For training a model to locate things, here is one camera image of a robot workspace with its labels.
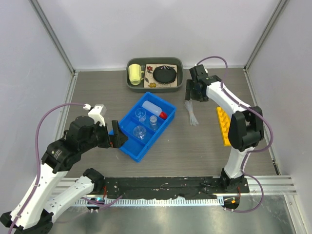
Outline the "bundle of plastic pipettes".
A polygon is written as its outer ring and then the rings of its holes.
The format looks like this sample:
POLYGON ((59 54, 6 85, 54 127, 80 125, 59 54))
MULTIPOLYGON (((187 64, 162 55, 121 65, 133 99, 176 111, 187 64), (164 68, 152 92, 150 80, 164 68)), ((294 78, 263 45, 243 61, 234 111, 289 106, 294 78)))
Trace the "bundle of plastic pipettes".
POLYGON ((185 108, 187 109, 189 113, 189 118, 190 118, 190 125, 191 126, 197 126, 199 122, 197 121, 195 114, 194 114, 194 108, 191 100, 186 100, 184 102, 185 108))

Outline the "small glass beaker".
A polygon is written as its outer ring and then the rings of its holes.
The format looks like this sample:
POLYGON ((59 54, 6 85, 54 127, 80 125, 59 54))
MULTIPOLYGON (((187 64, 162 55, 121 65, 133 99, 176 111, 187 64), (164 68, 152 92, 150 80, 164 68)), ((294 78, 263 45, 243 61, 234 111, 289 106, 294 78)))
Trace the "small glass beaker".
POLYGON ((147 130, 144 126, 138 125, 133 129, 133 135, 139 140, 144 140, 147 135, 147 130))

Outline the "blue divided plastic bin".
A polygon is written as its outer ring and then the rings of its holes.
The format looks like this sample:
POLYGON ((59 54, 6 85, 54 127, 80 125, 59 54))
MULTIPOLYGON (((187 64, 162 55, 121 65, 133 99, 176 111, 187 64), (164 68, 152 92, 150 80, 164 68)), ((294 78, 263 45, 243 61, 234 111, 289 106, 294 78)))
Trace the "blue divided plastic bin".
POLYGON ((175 117, 175 113, 175 106, 150 92, 146 92, 119 122, 122 132, 128 137, 128 140, 120 148, 120 150, 127 154, 132 160, 140 162, 172 122, 175 117), (146 110, 146 119, 144 122, 139 121, 139 117, 136 116, 136 111, 142 108, 145 101, 149 101, 150 103, 160 107, 167 115, 166 119, 157 117, 157 127, 151 126, 150 117, 153 113, 149 110, 146 110), (134 133, 134 129, 139 125, 143 126, 146 131, 143 139, 140 139, 138 134, 134 133))

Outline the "tiny glass beaker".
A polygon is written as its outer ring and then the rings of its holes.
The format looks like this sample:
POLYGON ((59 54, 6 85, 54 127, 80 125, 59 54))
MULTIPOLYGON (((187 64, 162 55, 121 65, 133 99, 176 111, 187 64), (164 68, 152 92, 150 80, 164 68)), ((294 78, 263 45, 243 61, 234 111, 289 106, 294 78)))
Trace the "tiny glass beaker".
POLYGON ((136 119, 139 121, 139 122, 145 122, 146 120, 146 110, 142 107, 140 108, 137 108, 135 110, 135 116, 136 116, 136 119))

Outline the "small glass erlenmeyer flask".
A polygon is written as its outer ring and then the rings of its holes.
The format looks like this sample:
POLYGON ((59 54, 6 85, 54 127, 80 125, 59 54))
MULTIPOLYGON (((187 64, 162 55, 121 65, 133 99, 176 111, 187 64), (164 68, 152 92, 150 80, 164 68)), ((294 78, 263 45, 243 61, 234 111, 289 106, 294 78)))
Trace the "small glass erlenmeyer flask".
POLYGON ((150 127, 153 131, 156 131, 158 129, 158 118, 155 115, 150 116, 150 127))

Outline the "white wash bottle red cap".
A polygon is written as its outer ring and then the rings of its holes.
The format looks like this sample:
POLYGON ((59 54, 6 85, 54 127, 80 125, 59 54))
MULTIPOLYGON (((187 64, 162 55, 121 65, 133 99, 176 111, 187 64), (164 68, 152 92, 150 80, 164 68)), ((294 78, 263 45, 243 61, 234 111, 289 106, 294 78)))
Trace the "white wash bottle red cap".
POLYGON ((143 102, 142 107, 154 114, 155 116, 160 117, 161 119, 167 118, 167 114, 163 112, 163 110, 159 106, 151 103, 148 100, 143 102))

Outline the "yellow test tube rack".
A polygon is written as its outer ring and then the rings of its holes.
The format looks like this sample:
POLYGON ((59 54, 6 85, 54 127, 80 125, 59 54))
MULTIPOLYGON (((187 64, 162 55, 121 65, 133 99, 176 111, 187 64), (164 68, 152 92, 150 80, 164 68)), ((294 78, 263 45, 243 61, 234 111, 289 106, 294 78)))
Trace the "yellow test tube rack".
POLYGON ((216 113, 218 117, 218 122, 219 122, 220 130, 221 130, 221 135, 222 135, 224 146, 231 146, 229 138, 228 138, 230 122, 231 122, 230 117, 221 107, 216 108, 216 113))

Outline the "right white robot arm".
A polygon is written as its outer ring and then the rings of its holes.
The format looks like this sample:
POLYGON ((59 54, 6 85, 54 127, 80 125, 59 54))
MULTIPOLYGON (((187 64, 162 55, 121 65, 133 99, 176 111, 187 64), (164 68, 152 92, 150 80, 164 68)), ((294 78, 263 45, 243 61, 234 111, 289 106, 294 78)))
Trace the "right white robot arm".
POLYGON ((237 98, 218 76, 209 76, 203 65, 189 69, 185 99, 205 102, 213 100, 230 117, 228 139, 231 145, 227 164, 221 171, 220 187, 230 193, 244 179, 244 166, 251 151, 264 138, 263 114, 237 98))

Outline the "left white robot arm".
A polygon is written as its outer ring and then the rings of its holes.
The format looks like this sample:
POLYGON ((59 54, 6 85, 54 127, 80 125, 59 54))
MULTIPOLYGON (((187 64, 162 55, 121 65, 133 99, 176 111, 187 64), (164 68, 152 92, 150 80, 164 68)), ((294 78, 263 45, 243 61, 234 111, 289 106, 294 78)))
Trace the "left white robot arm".
POLYGON ((113 134, 106 125, 91 117, 79 116, 71 122, 62 138, 48 145, 40 160, 40 172, 19 205, 3 213, 1 223, 17 234, 46 234, 58 217, 81 197, 103 191, 105 178, 93 168, 86 169, 73 186, 49 201, 58 183, 73 165, 80 161, 83 153, 99 148, 120 148, 128 140, 119 122, 112 121, 113 134))

